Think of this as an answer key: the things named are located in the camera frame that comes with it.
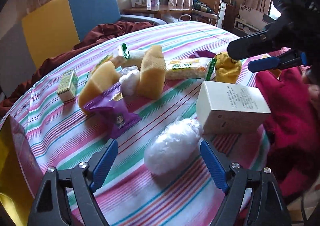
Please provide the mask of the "person's right hand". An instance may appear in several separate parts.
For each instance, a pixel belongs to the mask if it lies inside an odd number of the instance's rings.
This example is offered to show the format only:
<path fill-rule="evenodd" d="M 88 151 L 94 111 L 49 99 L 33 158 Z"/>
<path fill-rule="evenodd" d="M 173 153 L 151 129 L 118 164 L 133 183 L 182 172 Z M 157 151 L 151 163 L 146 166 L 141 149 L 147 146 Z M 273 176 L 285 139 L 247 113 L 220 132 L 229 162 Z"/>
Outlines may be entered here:
<path fill-rule="evenodd" d="M 309 98 L 312 106 L 317 110 L 319 114 L 319 85 L 313 84 L 309 78 L 310 69 L 306 69 L 302 75 L 302 81 L 308 86 Z"/>

